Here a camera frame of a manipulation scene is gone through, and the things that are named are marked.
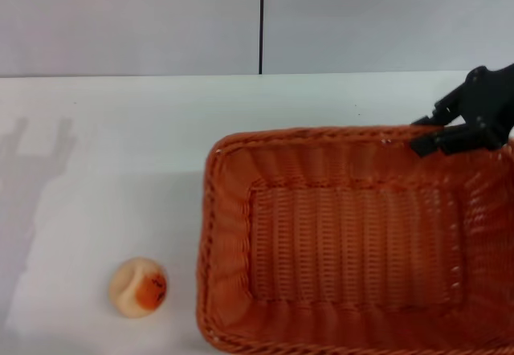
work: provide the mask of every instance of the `black vertical line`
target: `black vertical line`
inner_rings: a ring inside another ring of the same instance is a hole
[[[263,74],[263,28],[264,28],[264,0],[260,0],[260,18],[259,18],[259,75]]]

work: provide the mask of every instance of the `orange and white ball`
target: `orange and white ball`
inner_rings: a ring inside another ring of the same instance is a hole
[[[123,263],[109,284],[111,303],[126,317],[154,312],[166,298],[167,279],[156,262],[136,257]]]

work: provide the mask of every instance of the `woven texture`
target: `woven texture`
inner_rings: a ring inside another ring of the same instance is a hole
[[[236,134],[206,165],[198,325],[247,354],[514,353],[512,147],[433,129]]]

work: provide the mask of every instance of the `white table surface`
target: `white table surface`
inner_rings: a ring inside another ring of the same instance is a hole
[[[249,130],[408,123],[465,74],[0,80],[0,353],[213,353],[194,316],[212,144]],[[128,320],[106,291],[136,255],[165,266],[169,295]]]

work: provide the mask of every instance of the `basket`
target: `basket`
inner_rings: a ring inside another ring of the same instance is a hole
[[[198,325],[245,354],[514,353],[512,147],[426,127],[236,134],[206,165]]]

